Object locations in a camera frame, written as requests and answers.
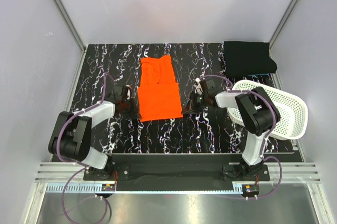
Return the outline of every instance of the white wall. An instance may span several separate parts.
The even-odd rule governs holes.
[[[337,220],[337,1],[299,0],[272,47],[283,89],[304,99],[309,123],[301,143],[317,165]]]
[[[17,224],[80,50],[52,0],[0,2],[0,222]]]
[[[62,0],[85,43],[268,42],[290,0]]]

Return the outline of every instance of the white laundry basket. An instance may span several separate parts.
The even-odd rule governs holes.
[[[295,95],[250,80],[238,81],[233,90],[251,90],[258,86],[264,88],[281,114],[281,120],[270,136],[278,140],[301,138],[308,124],[308,107],[305,102]],[[238,109],[228,108],[228,114],[233,122],[244,126]]]

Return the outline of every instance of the black cloth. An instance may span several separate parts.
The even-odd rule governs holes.
[[[224,42],[226,77],[275,73],[277,65],[269,57],[269,43]]]

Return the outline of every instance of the orange shirt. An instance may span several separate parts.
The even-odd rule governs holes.
[[[179,86],[170,55],[141,58],[142,77],[138,88],[141,122],[182,118]]]

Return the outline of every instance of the black marble surface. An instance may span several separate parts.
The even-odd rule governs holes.
[[[104,72],[109,72],[119,84],[131,85],[136,95],[140,59],[165,54],[172,57],[183,107],[195,78],[225,72],[223,44],[89,45],[71,110],[88,107],[100,99]],[[268,75],[248,79],[273,85]],[[220,79],[215,81],[224,86]],[[107,81],[107,91],[111,86]],[[94,128],[92,146],[105,153],[238,153],[244,149],[246,135],[243,127],[230,120],[226,109],[206,108],[198,115],[145,123],[113,117]],[[271,138],[266,152],[293,152],[292,144]]]

